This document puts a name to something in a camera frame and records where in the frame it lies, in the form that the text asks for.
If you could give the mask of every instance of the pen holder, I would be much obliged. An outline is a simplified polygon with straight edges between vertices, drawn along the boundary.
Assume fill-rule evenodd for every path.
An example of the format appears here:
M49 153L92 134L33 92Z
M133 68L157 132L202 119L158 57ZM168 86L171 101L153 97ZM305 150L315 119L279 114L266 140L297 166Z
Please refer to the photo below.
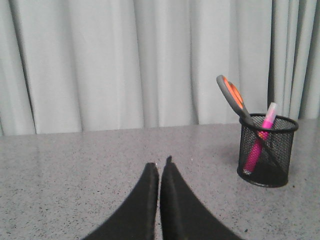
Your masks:
M262 126L265 114L251 114L254 125L241 123L238 175L251 184L276 188L288 183L296 121L276 116L272 128Z

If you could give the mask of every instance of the countertop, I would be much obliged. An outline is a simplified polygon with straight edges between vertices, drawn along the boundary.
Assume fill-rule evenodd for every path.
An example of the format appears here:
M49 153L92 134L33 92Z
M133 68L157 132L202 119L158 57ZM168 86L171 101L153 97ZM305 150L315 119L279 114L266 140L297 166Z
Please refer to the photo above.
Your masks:
M77 240L107 219L145 163L172 155L195 195L246 240L320 240L320 122L300 120L289 182L237 175L241 125L209 124L0 137L0 239ZM159 208L156 239L162 239Z

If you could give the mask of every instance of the white curtain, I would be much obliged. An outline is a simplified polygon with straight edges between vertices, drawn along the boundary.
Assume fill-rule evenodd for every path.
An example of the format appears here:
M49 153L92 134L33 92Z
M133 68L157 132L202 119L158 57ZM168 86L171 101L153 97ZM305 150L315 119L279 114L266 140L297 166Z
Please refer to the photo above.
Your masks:
M4 135L233 123L320 109L316 0L0 0Z

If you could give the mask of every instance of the black object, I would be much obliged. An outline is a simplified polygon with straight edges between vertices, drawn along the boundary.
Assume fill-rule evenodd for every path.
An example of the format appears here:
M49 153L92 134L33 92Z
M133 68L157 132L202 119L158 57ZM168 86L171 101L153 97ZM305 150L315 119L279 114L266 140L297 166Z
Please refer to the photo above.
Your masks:
M265 114L255 113L251 114L251 117L254 126L242 119L239 120L242 127L237 173L244 180L258 186L270 188L284 186L288 183L294 132L299 125L290 118L276 116L272 128L265 129L258 127L262 125ZM268 133L266 140L262 139L261 132ZM256 141L262 146L260 155L254 151L251 153ZM244 166L250 153L259 155L259 158L253 172L246 174Z
M115 213L83 240L153 240L159 174L147 163L130 195Z
M241 240L201 204L171 156L161 179L160 214L163 240Z

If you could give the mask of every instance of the scissor handle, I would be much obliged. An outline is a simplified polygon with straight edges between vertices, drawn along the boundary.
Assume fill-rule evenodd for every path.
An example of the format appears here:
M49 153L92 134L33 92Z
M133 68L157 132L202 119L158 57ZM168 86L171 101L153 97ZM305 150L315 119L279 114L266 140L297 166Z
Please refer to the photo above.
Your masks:
M235 113L238 114L240 118L244 119L247 123L253 125L254 122L248 110L246 109L244 100L241 97L236 86L229 82L223 75L218 76L216 78L216 82L218 83L225 99L228 101Z

